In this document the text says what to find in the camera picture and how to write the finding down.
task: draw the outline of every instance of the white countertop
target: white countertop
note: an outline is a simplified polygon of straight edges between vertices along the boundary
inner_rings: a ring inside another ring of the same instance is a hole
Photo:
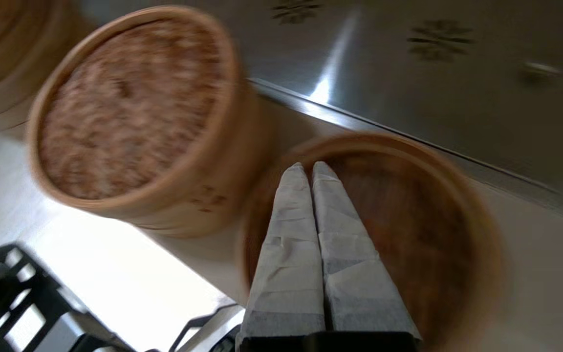
[[[344,131],[268,101],[264,106],[279,122],[280,152]],[[24,157],[21,146],[0,139],[0,245],[27,243],[134,348],[166,350],[188,319],[217,306],[221,292],[245,302],[236,259],[238,221],[203,238],[149,239],[125,223],[45,198]],[[563,215],[472,184],[503,231],[509,269],[505,304],[480,349],[563,351]]]

